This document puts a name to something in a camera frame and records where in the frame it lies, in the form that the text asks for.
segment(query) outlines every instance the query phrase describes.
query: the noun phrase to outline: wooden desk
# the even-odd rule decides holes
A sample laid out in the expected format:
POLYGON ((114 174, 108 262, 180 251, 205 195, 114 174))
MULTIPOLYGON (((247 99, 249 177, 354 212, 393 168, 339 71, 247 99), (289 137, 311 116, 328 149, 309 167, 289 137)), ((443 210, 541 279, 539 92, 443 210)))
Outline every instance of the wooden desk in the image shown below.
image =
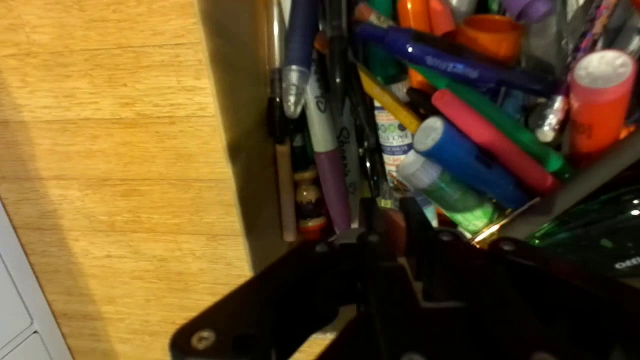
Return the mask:
POLYGON ((251 277, 196 5, 0 7, 0 197, 62 332, 168 358, 251 277))

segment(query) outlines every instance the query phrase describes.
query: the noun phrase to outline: blue marker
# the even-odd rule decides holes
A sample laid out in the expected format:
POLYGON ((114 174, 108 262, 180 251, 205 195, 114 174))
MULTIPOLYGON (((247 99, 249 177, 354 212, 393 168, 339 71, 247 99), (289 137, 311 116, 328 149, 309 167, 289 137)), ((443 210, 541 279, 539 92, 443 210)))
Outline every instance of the blue marker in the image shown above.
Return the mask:
POLYGON ((318 34, 321 0, 294 0, 287 33, 283 69, 283 108, 289 118, 299 118, 311 79, 315 39, 318 34))
POLYGON ((452 43, 407 28, 358 25, 357 36, 379 44, 401 61, 438 71, 466 84, 511 86, 539 96, 548 96, 556 88, 556 82, 550 79, 492 64, 452 43))
POLYGON ((414 134, 414 149, 447 168, 458 182, 496 198, 507 208, 520 208, 531 201, 502 164, 483 154, 473 140, 443 116, 430 116, 421 125, 414 134))

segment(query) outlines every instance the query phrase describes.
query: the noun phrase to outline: yellow marker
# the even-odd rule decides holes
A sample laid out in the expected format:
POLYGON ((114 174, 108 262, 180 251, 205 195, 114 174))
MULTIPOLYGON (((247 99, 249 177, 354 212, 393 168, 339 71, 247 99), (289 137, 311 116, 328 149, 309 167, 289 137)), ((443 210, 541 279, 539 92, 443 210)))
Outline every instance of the yellow marker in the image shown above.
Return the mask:
POLYGON ((358 73, 364 92, 381 103, 381 106, 388 110, 410 134, 417 134, 421 129, 421 118, 393 92, 388 92, 362 64, 358 64, 358 73))

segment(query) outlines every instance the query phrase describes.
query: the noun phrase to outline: green marker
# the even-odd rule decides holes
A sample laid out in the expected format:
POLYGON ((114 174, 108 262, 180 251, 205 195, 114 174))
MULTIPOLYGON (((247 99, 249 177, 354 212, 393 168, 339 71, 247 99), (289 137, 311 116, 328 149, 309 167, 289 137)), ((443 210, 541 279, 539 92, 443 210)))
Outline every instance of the green marker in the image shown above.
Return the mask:
POLYGON ((498 212, 492 202, 418 152, 409 152, 397 172, 401 180, 438 205, 469 235, 477 235, 496 220, 498 212))
MULTIPOLYGON (((384 19, 394 19, 397 15, 394 0, 368 0, 368 5, 384 19)), ((374 44, 364 46, 364 64, 383 84, 393 84, 407 76, 403 62, 374 44)))
POLYGON ((516 147, 520 147, 527 154, 531 154, 537 163, 541 163, 543 168, 546 168, 558 180, 571 178, 573 170, 565 161, 565 157, 541 144, 531 130, 527 130, 513 114, 505 113, 492 100, 488 100, 474 88, 458 84, 435 71, 429 71, 422 67, 412 67, 412 69, 418 71, 432 86, 452 91, 458 99, 463 99, 469 106, 473 106, 486 121, 491 121, 502 134, 507 134, 516 147))

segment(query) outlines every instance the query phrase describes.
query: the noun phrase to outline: highlighter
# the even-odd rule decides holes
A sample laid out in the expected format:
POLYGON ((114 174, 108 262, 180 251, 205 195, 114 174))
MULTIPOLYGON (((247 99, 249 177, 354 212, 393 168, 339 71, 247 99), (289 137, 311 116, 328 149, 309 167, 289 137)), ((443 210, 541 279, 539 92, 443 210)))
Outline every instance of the highlighter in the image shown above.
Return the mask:
POLYGON ((621 50, 585 57, 571 75, 571 157, 586 164, 618 142, 636 82, 636 61, 621 50))
POLYGON ((543 164, 550 174, 554 174, 558 180, 566 180, 571 177, 571 167, 565 161, 565 157, 543 142, 528 132, 519 118, 505 113, 500 106, 496 106, 486 96, 478 94, 474 88, 469 88, 465 84, 458 84, 435 71, 414 67, 422 76, 430 81, 436 88, 448 88, 452 91, 460 100, 465 100, 469 106, 473 106, 478 114, 483 114, 488 122, 492 122, 505 137, 508 137, 516 147, 520 147, 527 154, 531 154, 534 161, 543 164))
POLYGON ((480 152, 474 142, 443 116, 430 116, 422 122, 414 137, 414 150, 436 161, 466 186, 496 198, 505 208, 520 208, 531 201, 502 164, 480 152))
MULTIPOLYGON (((394 0, 368 0, 368 7, 357 11, 368 13, 368 21, 394 19, 397 15, 394 0)), ((364 46, 364 64, 384 84, 399 82, 407 73, 403 62, 374 44, 364 46)))
POLYGON ((477 235, 496 218, 492 202, 417 152, 404 157, 399 164, 399 177, 412 186, 414 192, 424 195, 441 207, 465 232, 477 235))
MULTIPOLYGON (((399 25, 403 28, 412 28, 418 33, 432 33, 429 3, 430 0, 399 0, 397 3, 399 25)), ((412 88, 421 88, 427 92, 432 91, 432 86, 417 71, 409 71, 409 82, 412 88)))
POLYGON ((430 34, 358 25, 357 36, 364 43, 379 44, 401 61, 438 71, 474 86, 498 84, 539 96, 548 96, 556 88, 556 82, 546 76, 494 64, 430 34))
POLYGON ((505 168, 508 168, 528 190, 548 195, 558 186, 537 161, 523 152, 483 114, 463 103, 455 92, 443 88, 432 96, 435 106, 473 142, 492 154, 505 168))
POLYGON ((417 114, 384 86, 381 86, 374 76, 364 71, 364 67, 358 64, 358 73, 364 92, 381 103, 383 108, 387 108, 409 132, 414 134, 421 129, 417 114))
POLYGON ((316 154, 327 208, 336 232, 341 235, 351 229, 351 207, 347 197, 341 147, 316 67, 318 64, 313 67, 313 76, 305 92, 305 113, 316 154))

